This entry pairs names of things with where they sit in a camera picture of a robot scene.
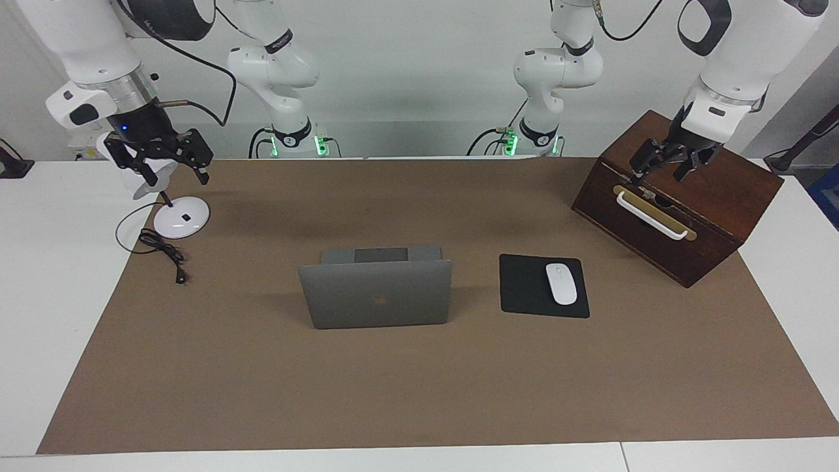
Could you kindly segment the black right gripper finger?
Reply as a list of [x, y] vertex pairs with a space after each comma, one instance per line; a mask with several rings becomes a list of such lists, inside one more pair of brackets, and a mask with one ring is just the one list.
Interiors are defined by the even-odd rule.
[[201, 184], [210, 180], [208, 167], [212, 163], [213, 151], [197, 129], [181, 132], [176, 137], [176, 161], [189, 167]]
[[158, 184], [158, 174], [151, 165], [116, 134], [103, 135], [103, 155], [117, 165], [127, 190], [149, 190]]

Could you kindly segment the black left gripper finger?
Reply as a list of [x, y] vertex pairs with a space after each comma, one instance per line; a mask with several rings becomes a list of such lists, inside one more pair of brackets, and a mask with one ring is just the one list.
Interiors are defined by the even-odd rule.
[[680, 162], [674, 171], [674, 179], [680, 183], [684, 182], [690, 173], [702, 167], [702, 165], [704, 165], [704, 162], [701, 156], [698, 153], [691, 153], [688, 157], [684, 158], [684, 161]]
[[633, 180], [644, 180], [647, 175], [661, 167], [662, 154], [667, 147], [667, 142], [659, 142], [653, 138], [647, 138], [636, 149], [629, 165], [633, 173]]

